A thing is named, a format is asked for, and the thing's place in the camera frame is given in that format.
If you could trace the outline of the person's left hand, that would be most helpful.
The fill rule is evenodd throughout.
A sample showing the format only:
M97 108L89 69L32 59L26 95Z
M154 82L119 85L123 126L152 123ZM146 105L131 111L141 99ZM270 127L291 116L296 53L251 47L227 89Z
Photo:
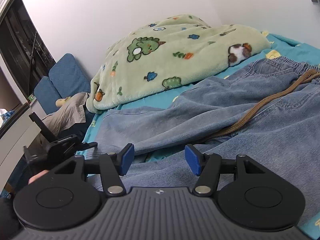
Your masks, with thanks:
M45 174L47 174L49 172L49 170L43 170L41 172L39 172L38 174L32 176L29 181L28 184L33 183L34 181L36 181L37 179L41 178L42 176L44 176Z

